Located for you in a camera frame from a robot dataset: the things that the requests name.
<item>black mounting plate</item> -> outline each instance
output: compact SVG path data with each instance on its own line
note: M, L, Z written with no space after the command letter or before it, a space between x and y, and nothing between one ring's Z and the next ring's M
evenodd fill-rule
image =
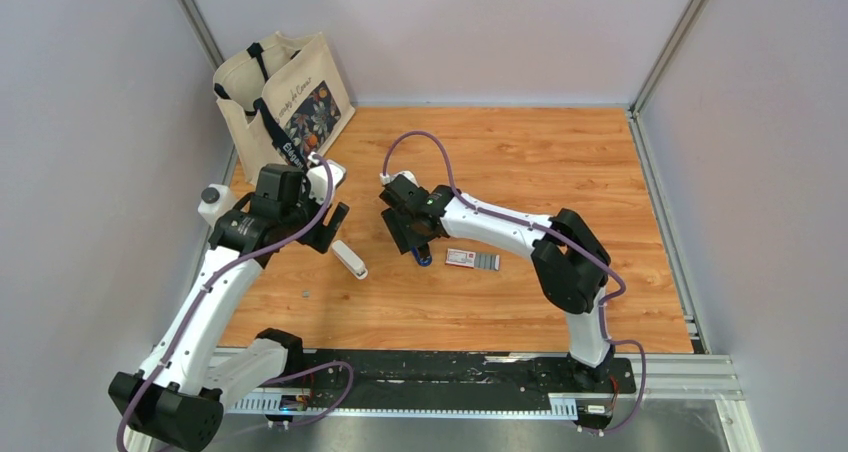
M612 393L610 381L582 390L564 356L510 357L505 352L318 349L304 354L305 368L333 360L350 363L353 388L343 407L465 411L550 410L548 394ZM636 392L630 360L613 360L611 375L622 395ZM344 391L343 369L315 374L314 407L327 407ZM304 385L311 382L307 378Z

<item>cable connector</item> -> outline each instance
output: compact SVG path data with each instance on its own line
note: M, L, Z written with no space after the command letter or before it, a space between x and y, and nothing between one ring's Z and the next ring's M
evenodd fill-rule
M389 182L395 180L395 178L398 175L402 175L402 176L406 177L407 179L409 179L410 182L412 182L413 184L415 184L416 187L418 187L418 181L415 180L415 176L412 174L412 172L410 172L408 170L402 170L402 171L398 172L397 174L392 174L392 175L381 173L380 174L380 184L388 185Z
M309 153L309 156L306 158L306 160L309 161L309 163L312 165L321 165L321 161L318 160L318 157L316 157L316 155L318 155L318 153L313 150Z
M289 431L289 424L290 424L290 422L288 420L283 420L282 422L275 422L273 420L269 420L268 421L268 428L273 429L274 427L282 427L283 430L288 432Z

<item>black bracket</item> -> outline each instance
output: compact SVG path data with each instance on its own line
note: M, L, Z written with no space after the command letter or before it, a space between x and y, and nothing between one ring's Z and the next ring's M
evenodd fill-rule
M577 399L579 425L604 428L613 411L609 407L615 380L619 396L637 392L629 359L610 352L599 366L604 380L583 383L571 358L538 356L498 361L509 352L453 352L432 350L317 349L306 354L305 367L344 360L356 370L356 379L345 407L362 409L414 409L452 411L551 411L549 394L602 394L597 399ZM312 407L336 401L347 383L346 374L316 375ZM604 405L603 415L586 406Z
M123 414L144 382L142 375L118 372L109 384L109 397ZM198 396L151 384L130 416L129 428L185 449L203 450L221 425L221 390L203 389Z
M220 245L245 255L279 242L303 228L318 214L321 204L310 199L309 194L310 184L302 169L290 165L266 165L259 172L256 191L243 197L215 223L209 238L210 246L214 249ZM242 209L248 203L250 209L245 212ZM326 253L349 211L350 208L340 202L329 223L324 224L325 214L298 242L319 253ZM265 267L272 254L262 255L256 260Z
M610 264L610 256L589 226L577 212L562 209L551 218L552 228L574 241L603 263ZM550 234L533 244L530 259L542 285L545 297L558 308L570 314L589 313L595 306L595 297L606 285L607 274L582 254L569 248Z
M429 250L424 247L430 241L448 237L441 218L453 197L453 191L446 185L439 185L429 192L403 175L383 186L380 199L389 208L380 215L401 254L411 249L418 252Z

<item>small gray object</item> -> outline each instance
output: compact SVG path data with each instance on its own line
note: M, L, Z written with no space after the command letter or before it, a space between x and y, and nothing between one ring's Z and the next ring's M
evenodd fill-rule
M200 193L200 200L207 204L214 204L221 198L221 193L215 187L206 187Z
M474 258L474 268L498 270L497 255L478 253Z

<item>metal frame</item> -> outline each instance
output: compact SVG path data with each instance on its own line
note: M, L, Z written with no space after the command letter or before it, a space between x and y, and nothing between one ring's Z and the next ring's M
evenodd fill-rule
M663 73L668 64L674 58L679 49L680 44L685 40L689 30L691 29L695 19L697 19L707 0L689 0L686 9L677 22L668 41L663 47L662 52L657 57L656 62L651 72L646 77L636 99L629 104L628 121L630 124L631 133L633 135L634 144L642 163L645 182L648 187L648 194L651 197L652 205L656 214L657 222L660 228L660 233L666 245L666 250L669 256L669 263L677 290L680 294L681 306L684 311L684 317L687 321L687 327L690 332L690 338L694 340L704 341L705 349L709 351L709 346L705 342L708 336L702 336L697 319L698 304L697 300L691 293L690 284L687 281L687 268L685 261L681 257L678 246L675 240L677 236L674 224L668 214L665 196L663 194L662 185L657 177L654 169L653 154L650 149L649 142L646 140L644 125L642 124L640 113L644 110L657 84L660 82ZM223 63L224 59L220 49L214 41L212 33L203 20L194 0L178 0L186 18L194 29L195 34L201 46L204 49L209 62L213 67L217 67ZM235 149L231 154L229 163L224 173L224 183L231 180L233 170L237 160ZM213 358L212 366L216 361L225 360L233 353L237 353L238 348L218 348ZM515 354L516 356L528 355L546 355L552 356L557 354ZM623 355L630 358L633 363L634 374L641 375L641 363L636 355ZM748 409L744 402L744 394L739 386L736 378L733 364L730 357L723 355L690 355L690 354L649 354L648 355L648 376L647 386L645 390L645 400L712 400L716 404L716 408L720 417L724 433L730 447L731 452L736 451L759 451L756 435L751 426ZM266 399L262 394L266 391L262 389L255 390L252 394L256 396L248 396L246 400ZM562 418L568 415L570 404L574 399L595 398L591 394L558 394L551 397L554 411L552 414L480 414L478 418L521 418L532 419L534 416L539 418ZM261 411L250 410L250 405L256 406L256 402L240 403L241 409L234 410L236 413L257 413L264 414L266 411L263 408ZM438 412L429 411L422 415L420 412L414 411L378 411L378 410L362 410L362 409L339 409L334 415L355 415L355 416L370 416L370 417L396 417L396 416L431 416ZM447 414L453 417L477 417L478 414Z
M210 367L223 363L243 349L240 347L218 347L212 357ZM509 356L486 357L487 362L508 362L532 359L536 357L565 357L565 353L528 353L515 352ZM642 363L638 354L619 354L633 364L634 380L638 383L642 377ZM733 363L726 355L698 354L648 354L648 376L645 381L645 401L654 400L713 400L722 403L744 401L745 396L733 369ZM279 413L274 408L274 400L285 393L280 388L257 388L245 397L228 413L265 415ZM475 411L416 411L395 409L348 409L340 407L334 415L357 417L446 417L446 418L498 418L498 419L539 419L572 420L570 407L579 399L606 399L606 394L556 393L549 394L550 412L475 412ZM310 409L309 414L323 409ZM740 409L732 409L741 414Z
M207 26L206 21L203 20L203 15L200 14L200 9L197 8L197 2L194 0L177 0L177 2L180 3L180 7L183 9L186 19L189 24L191 24L191 28L194 29L194 33L197 35L197 40L200 41L200 45L203 47L203 51L206 53L209 63L212 64L212 67L217 69L224 63L224 56L221 54L218 44L215 43L215 39L212 37L212 32L209 30L209 26Z
M651 98L651 94L654 92L660 78L665 72L666 66L668 66L675 53L677 53L678 47L683 42L683 39L686 38L686 35L689 33L689 29L692 27L692 24L695 23L695 19L698 18L698 15L701 13L701 10L703 10L706 2L707 0L689 0L689 3L683 10L683 15L680 16L680 20L678 20L677 25L674 26L674 30L671 32L671 36L665 43L665 47L663 47L662 52L660 52L659 57L657 57L656 62L654 62L651 72L648 73L648 77L642 84L642 88L639 89L639 93L636 94L636 100L634 100L633 104L630 106L631 112L638 113L644 110L645 104L647 104L648 99Z

